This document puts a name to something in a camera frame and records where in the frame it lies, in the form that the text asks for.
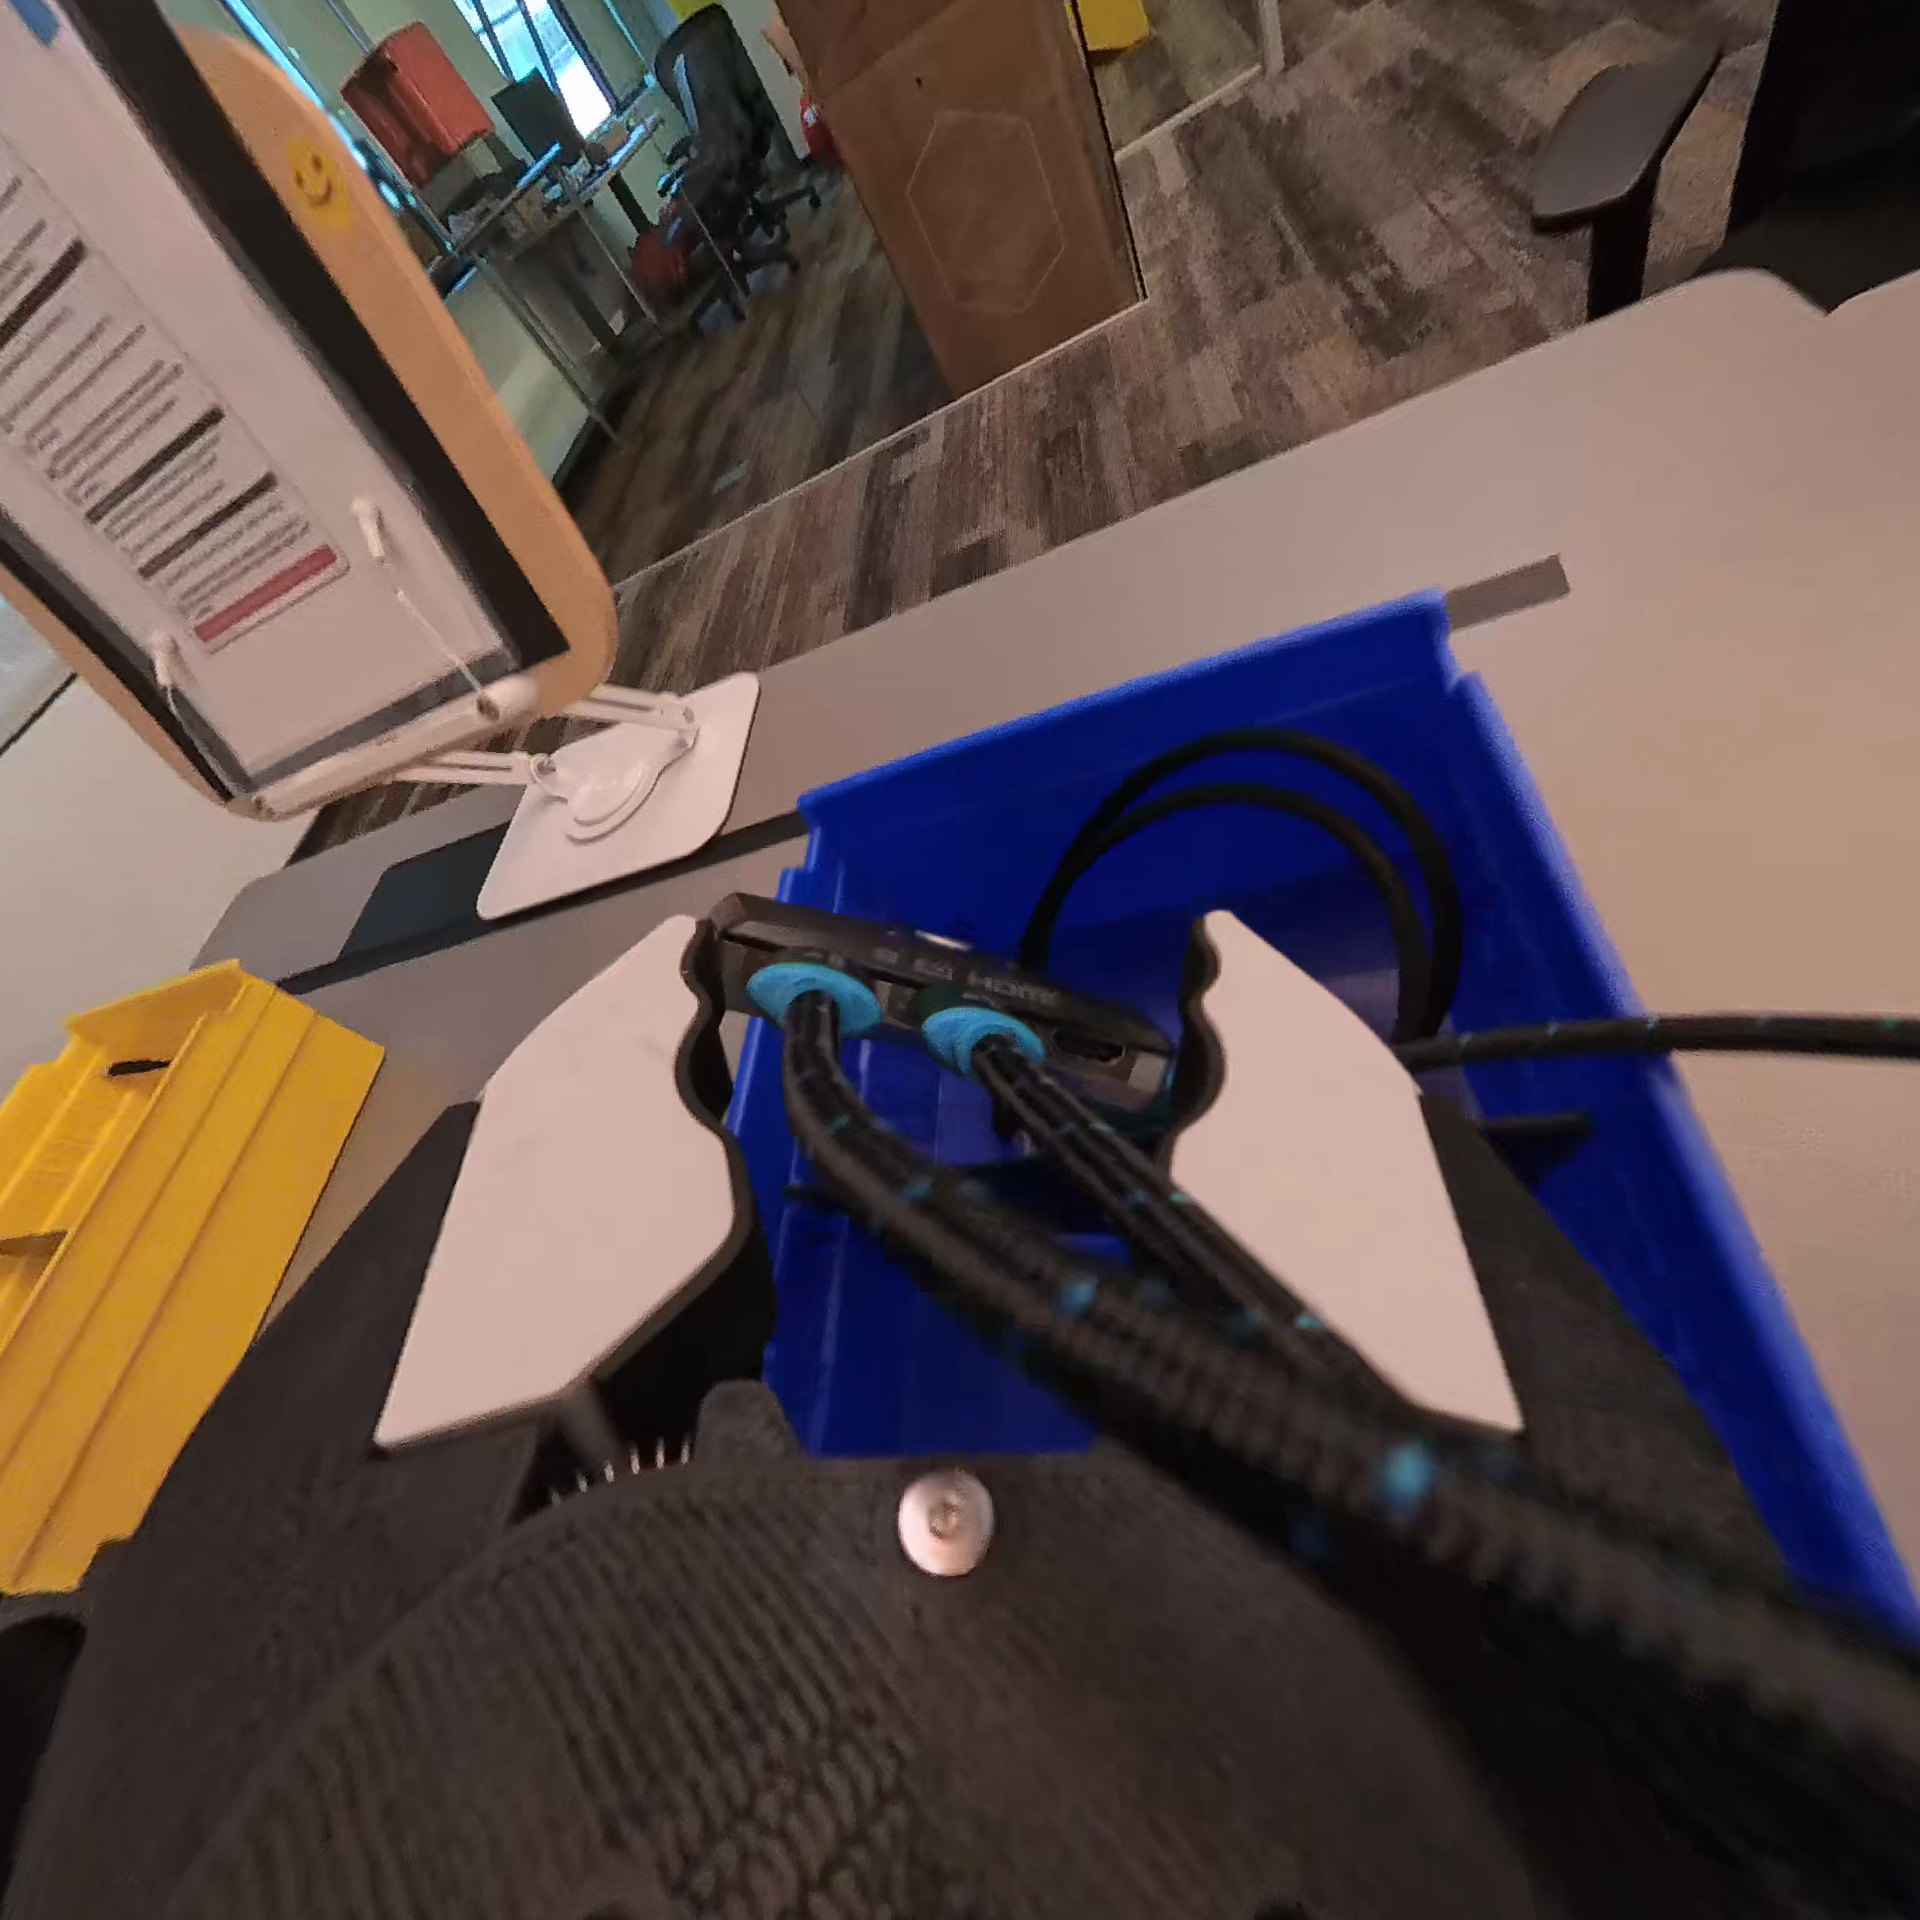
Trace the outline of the red cabinet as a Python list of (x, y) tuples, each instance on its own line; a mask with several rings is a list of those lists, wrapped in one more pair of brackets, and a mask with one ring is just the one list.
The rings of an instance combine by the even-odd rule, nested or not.
[(491, 135), (491, 111), (420, 21), (374, 42), (341, 80), (341, 98), (412, 187), (431, 186)]

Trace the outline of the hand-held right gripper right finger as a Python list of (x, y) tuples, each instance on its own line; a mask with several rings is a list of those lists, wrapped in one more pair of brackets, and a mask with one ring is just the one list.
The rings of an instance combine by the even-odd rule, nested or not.
[(1402, 1398), (1522, 1433), (1408, 1073), (1232, 912), (1193, 932), (1209, 980), (1187, 1030), (1219, 1065), (1173, 1138), (1173, 1179)]

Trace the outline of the yellow plastic bin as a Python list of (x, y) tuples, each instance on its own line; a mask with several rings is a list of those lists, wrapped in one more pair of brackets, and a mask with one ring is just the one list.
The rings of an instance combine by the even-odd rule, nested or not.
[(3, 1109), (3, 1594), (140, 1527), (386, 1051), (235, 962), (76, 1013)]

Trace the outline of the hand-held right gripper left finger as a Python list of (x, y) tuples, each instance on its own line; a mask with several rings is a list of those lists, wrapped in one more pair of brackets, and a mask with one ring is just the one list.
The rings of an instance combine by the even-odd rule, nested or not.
[(486, 1078), (378, 1448), (520, 1415), (615, 1448), (602, 1380), (749, 1249), (730, 1095), (694, 1073), (724, 1057), (706, 936), (661, 919)]

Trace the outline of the brown cardboard box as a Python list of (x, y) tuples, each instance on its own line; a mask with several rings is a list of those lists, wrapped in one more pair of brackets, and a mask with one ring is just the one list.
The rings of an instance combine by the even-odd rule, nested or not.
[(1115, 152), (1067, 5), (779, 14), (947, 395), (1141, 300)]

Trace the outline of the black office chair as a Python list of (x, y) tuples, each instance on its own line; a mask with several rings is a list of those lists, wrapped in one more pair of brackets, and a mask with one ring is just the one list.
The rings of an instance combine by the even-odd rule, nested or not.
[(790, 213), (822, 210), (817, 173), (787, 140), (724, 5), (698, 5), (658, 42), (653, 80), (684, 123), (658, 178), (661, 208), (706, 270), (700, 309), (745, 320), (754, 273), (800, 273)]

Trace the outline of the white tablet stand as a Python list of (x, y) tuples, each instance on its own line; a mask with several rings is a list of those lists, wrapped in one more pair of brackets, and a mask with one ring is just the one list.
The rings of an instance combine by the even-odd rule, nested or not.
[(442, 751), (394, 777), (515, 791), (476, 894), (476, 916), (499, 923), (709, 846), (732, 811), (758, 701), (749, 670), (691, 692), (598, 684), (562, 709), (589, 731), (554, 751)]

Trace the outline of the grey tape strip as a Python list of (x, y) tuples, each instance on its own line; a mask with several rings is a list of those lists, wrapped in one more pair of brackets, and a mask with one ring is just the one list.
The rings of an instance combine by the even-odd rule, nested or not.
[(1462, 632), (1475, 626), (1489, 626), (1511, 614), (1554, 605), (1571, 593), (1559, 556), (1545, 556), (1499, 572), (1459, 583), (1445, 592), (1443, 605), (1449, 626)]

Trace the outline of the blue plastic bin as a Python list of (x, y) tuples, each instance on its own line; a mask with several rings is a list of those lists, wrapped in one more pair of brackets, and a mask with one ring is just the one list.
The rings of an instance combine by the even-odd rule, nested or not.
[[(1914, 1052), (1902, 1018), (1645, 1015), (1437, 593), (1149, 674), (800, 798), (779, 901), (922, 929), (1141, 1010), (1175, 1045), (1144, 1116), (1093, 1107), (1016, 1021), (840, 1039), (864, 1107), (1067, 1264), (1067, 1308), (1182, 1265), (1229, 1333), (1347, 1346), (1170, 1176), (1215, 1087), (1187, 1030), (1193, 928), (1232, 912), (1394, 1052), (1481, 1288), (1522, 1433), (1359, 1387), (1519, 1452), (1563, 1500), (1914, 1641), (1906, 1572), (1783, 1298), (1696, 1126), (1675, 1051)], [(909, 1305), (876, 1226), (829, 1213), (780, 1027), (749, 1013), (730, 1123), (773, 1243), (771, 1383), (825, 1453), (1049, 1452), (1059, 1390)]]

